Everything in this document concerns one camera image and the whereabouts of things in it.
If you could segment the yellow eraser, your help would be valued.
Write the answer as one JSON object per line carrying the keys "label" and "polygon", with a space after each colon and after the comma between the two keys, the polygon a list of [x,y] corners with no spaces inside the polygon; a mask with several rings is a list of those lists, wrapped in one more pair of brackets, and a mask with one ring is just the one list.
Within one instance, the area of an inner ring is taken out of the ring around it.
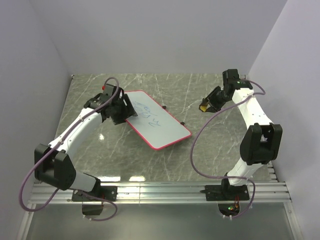
{"label": "yellow eraser", "polygon": [[207,111],[208,107],[209,107],[208,105],[199,105],[199,108],[198,108],[198,109],[199,109],[201,112],[204,112],[204,113],[205,113],[205,112]]}

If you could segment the red framed whiteboard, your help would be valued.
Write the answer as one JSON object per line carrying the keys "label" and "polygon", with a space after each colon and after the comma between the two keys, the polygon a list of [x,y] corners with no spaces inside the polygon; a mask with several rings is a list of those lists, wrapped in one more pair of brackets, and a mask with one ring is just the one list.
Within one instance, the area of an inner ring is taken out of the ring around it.
{"label": "red framed whiteboard", "polygon": [[127,91],[137,116],[126,122],[154,150],[191,137],[192,133],[145,91]]}

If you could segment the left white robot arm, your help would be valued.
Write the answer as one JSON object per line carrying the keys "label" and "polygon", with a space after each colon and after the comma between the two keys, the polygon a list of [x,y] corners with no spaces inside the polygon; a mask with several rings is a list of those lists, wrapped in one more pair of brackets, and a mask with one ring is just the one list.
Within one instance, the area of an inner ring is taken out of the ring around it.
{"label": "left white robot arm", "polygon": [[89,201],[104,196],[101,180],[77,171],[72,159],[83,141],[105,120],[115,125],[137,116],[129,96],[115,85],[106,84],[103,92],[89,99],[78,117],[49,144],[39,144],[34,151],[34,177],[59,190],[82,191]]}

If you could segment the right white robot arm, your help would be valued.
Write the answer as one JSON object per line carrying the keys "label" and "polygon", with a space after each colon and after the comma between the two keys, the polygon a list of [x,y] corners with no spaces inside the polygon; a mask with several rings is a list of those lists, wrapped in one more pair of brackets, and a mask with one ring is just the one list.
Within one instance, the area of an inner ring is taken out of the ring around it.
{"label": "right white robot arm", "polygon": [[274,124],[257,101],[249,80],[241,79],[237,69],[222,73],[223,86],[217,86],[199,105],[202,112],[218,113],[227,102],[238,107],[247,131],[239,147],[240,159],[222,179],[219,194],[225,200],[248,200],[248,178],[258,169],[277,158],[283,134],[280,124]]}

